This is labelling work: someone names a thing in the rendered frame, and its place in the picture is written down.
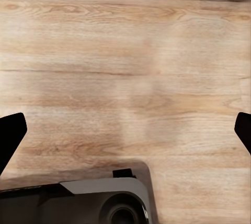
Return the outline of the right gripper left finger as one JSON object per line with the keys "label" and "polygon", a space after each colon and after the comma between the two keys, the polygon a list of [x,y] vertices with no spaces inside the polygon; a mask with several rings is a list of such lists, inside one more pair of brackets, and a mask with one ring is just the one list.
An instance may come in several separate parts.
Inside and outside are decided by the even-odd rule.
{"label": "right gripper left finger", "polygon": [[0,118],[0,175],[27,133],[22,112]]}

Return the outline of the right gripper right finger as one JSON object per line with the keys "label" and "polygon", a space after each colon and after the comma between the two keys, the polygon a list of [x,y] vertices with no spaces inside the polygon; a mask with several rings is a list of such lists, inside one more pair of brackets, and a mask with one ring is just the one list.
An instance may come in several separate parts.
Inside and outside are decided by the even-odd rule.
{"label": "right gripper right finger", "polygon": [[234,130],[251,154],[251,114],[244,112],[238,113]]}

